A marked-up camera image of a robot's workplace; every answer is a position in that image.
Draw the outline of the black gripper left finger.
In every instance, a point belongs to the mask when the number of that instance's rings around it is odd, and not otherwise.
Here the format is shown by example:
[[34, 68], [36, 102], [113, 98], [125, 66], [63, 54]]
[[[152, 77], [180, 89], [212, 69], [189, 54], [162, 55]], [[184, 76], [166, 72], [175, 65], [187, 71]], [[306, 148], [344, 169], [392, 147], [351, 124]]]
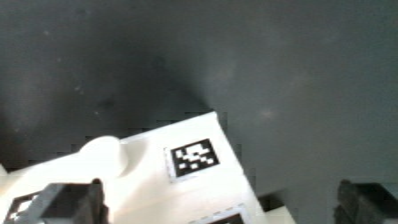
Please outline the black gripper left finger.
[[104, 183], [52, 183], [17, 219], [17, 224], [109, 224]]

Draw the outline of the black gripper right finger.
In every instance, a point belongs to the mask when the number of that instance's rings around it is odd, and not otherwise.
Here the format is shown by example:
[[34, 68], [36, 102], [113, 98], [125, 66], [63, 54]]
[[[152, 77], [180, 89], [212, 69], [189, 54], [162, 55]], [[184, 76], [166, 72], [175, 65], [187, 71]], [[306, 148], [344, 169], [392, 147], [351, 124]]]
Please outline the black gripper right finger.
[[335, 224], [398, 224], [398, 198], [379, 183], [342, 181]]

